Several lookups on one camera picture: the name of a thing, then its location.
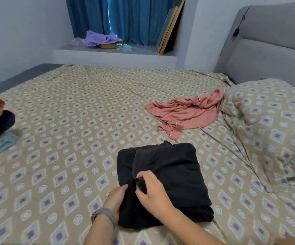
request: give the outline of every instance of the headboard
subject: headboard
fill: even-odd
[[[279,78],[295,87],[295,3],[247,9],[239,10],[214,71],[236,84]]]

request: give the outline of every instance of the mattress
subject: mattress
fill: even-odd
[[[0,244],[83,244],[91,214],[118,185],[117,152],[164,140],[196,148],[215,213],[213,222],[200,224],[206,231],[228,244],[295,236],[295,186],[273,193],[244,161],[222,113],[173,141],[144,109],[154,100],[229,84],[209,72],[63,65],[0,94],[22,132],[0,154]],[[181,242],[163,226],[139,232],[117,227],[113,244]]]

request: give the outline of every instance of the pillow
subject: pillow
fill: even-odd
[[[295,185],[295,88],[278,79],[228,88],[219,108],[271,184]]]

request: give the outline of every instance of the hand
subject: hand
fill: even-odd
[[[170,211],[174,210],[174,206],[166,190],[161,181],[150,170],[139,172],[137,178],[139,177],[144,178],[147,189],[147,194],[144,194],[140,189],[136,189],[136,195],[139,201],[149,213],[162,222],[161,219],[169,215]]]
[[[114,189],[112,189],[109,192],[109,195],[104,202],[102,208],[108,208],[113,213],[114,217],[116,218],[116,221],[118,223],[119,220],[119,208],[121,203],[124,200],[125,191],[127,190],[128,185],[118,186]]]

